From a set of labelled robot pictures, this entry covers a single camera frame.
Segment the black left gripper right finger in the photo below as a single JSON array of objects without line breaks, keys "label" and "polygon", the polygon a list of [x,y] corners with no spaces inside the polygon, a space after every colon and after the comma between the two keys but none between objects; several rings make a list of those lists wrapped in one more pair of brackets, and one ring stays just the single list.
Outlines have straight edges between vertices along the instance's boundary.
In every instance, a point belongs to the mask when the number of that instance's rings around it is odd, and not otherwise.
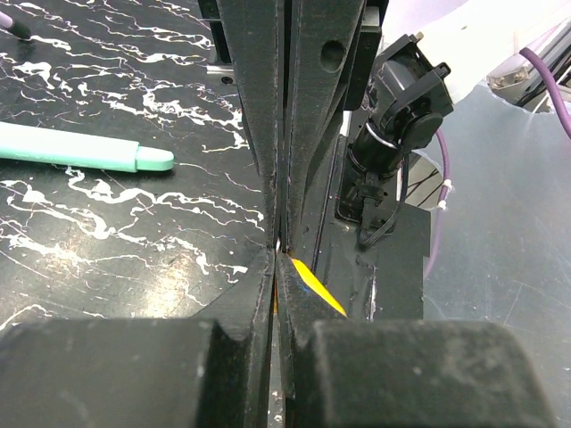
[{"label": "black left gripper right finger", "polygon": [[284,292],[281,278],[276,260],[286,426],[556,425],[528,357],[506,329],[356,321]]}]

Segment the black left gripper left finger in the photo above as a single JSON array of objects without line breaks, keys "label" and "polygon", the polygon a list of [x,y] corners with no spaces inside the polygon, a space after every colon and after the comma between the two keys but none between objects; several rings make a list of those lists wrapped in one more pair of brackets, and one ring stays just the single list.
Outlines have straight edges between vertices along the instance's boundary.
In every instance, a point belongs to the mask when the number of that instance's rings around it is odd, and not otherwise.
[{"label": "black left gripper left finger", "polygon": [[275,257],[184,318],[53,319],[1,340],[4,427],[263,427]]}]

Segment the orange capped key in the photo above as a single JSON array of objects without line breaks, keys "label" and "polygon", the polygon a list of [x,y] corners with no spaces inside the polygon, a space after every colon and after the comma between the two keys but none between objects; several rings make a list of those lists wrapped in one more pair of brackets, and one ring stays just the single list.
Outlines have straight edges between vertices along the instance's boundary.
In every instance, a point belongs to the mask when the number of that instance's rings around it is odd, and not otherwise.
[{"label": "orange capped key", "polygon": [[283,283],[284,292],[288,291],[300,300],[311,299],[312,303],[321,301],[340,317],[347,317],[342,304],[301,260],[280,254],[277,258],[277,267],[282,276],[279,282]]}]

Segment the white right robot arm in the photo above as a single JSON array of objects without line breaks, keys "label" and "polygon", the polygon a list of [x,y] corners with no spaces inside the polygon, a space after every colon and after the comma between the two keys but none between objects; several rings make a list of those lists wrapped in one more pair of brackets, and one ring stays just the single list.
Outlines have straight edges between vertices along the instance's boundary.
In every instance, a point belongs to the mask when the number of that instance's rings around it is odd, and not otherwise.
[{"label": "white right robot arm", "polygon": [[218,1],[268,244],[296,245],[306,193],[346,111],[374,134],[429,141],[489,72],[567,20],[567,1],[468,1],[381,48],[385,1]]}]

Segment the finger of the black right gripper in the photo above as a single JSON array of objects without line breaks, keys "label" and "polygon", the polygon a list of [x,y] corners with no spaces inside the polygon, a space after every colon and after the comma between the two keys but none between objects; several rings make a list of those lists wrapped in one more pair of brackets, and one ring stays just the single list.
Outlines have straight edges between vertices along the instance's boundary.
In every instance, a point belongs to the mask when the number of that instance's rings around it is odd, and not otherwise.
[{"label": "finger of the black right gripper", "polygon": [[310,161],[339,101],[362,1],[294,1],[285,109],[283,245],[296,246]]},{"label": "finger of the black right gripper", "polygon": [[262,182],[266,244],[273,247],[277,231],[277,143],[279,28],[276,1],[219,1],[244,130]]}]

